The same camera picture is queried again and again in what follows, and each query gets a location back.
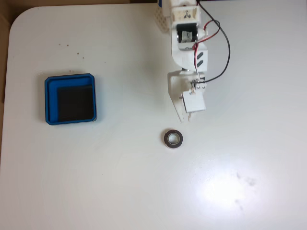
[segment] electrical wire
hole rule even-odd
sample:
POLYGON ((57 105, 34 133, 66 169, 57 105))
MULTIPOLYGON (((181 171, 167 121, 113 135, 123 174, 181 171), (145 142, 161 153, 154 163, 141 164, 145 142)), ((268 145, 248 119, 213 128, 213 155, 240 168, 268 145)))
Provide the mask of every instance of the electrical wire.
MULTIPOLYGON (((197 65, 196 65, 196 56, 197 56, 198 44, 201 43, 201 42, 208 41, 210 38, 213 38, 214 36, 216 36, 217 33, 220 31, 220 29, 221 29, 221 24, 220 24, 219 21, 217 21, 217 20, 215 20, 215 21, 219 24, 219 25, 218 25, 218 26, 219 26, 219 29, 218 29, 213 35, 211 35, 211 36, 209 36, 209 37, 207 37, 207 38, 205 38, 205 39, 203 39, 203 40, 200 40, 200 41, 195 42, 195 44, 194 44, 193 47, 192 47, 192 48, 194 49, 194 67, 195 67, 196 73, 197 73, 197 75, 199 76, 200 79, 204 79, 204 78, 201 78, 201 76, 200 76, 200 74, 199 74, 199 72, 198 72, 198 69, 197 69, 197 65)), ((206 31, 207 25, 208 25, 209 23, 211 23, 211 22, 213 22, 213 20, 210 20, 210 21, 208 21, 208 22, 205 24, 205 26, 203 27, 203 30, 204 30, 204 31, 206 31)))
POLYGON ((197 5, 199 5, 200 8, 201 8, 203 11, 205 11, 205 13, 212 19, 212 21, 215 22, 215 24, 220 28, 220 30, 222 31, 222 33, 223 33, 223 35, 224 35, 224 37, 225 37, 225 39, 226 39, 226 41, 227 41, 227 45, 228 45, 228 59, 227 59, 227 63, 226 63, 226 66, 225 66, 224 70, 223 70, 219 75, 217 75, 216 77, 211 78, 211 79, 209 79, 209 80, 204 79, 203 82, 200 82, 200 83, 207 83, 207 82, 210 82, 210 81, 212 81, 212 80, 215 80, 215 79, 221 77, 221 76, 225 73, 225 71, 226 71, 226 69, 227 69, 227 67, 228 67, 228 64, 229 64, 229 60, 230 60, 230 43, 229 43, 229 40, 228 40, 228 37, 227 37, 226 33, 225 33, 224 30, 221 28, 221 24, 220 24, 217 20, 215 20, 215 19, 211 16, 211 14, 209 14, 209 12, 201 5, 201 3, 200 3, 199 0, 197 0, 197 5))

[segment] white robotic arm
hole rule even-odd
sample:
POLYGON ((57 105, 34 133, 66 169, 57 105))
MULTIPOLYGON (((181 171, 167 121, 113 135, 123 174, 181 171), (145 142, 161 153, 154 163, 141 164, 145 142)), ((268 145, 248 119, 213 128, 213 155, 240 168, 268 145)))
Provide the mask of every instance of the white robotic arm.
POLYGON ((195 43, 208 33, 201 24, 201 9, 196 0, 164 0, 163 15, 170 24, 172 57, 182 71, 169 73, 168 92, 181 122, 189 121, 194 112, 206 109, 201 83, 208 66, 208 50, 195 43))

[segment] blue plastic bin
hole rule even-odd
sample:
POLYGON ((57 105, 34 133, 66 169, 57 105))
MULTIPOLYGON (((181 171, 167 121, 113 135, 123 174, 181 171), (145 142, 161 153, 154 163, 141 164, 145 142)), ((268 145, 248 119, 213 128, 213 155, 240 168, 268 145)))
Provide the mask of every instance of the blue plastic bin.
POLYGON ((95 79, 92 74, 48 77, 45 80, 46 122, 50 125, 95 121, 95 79))

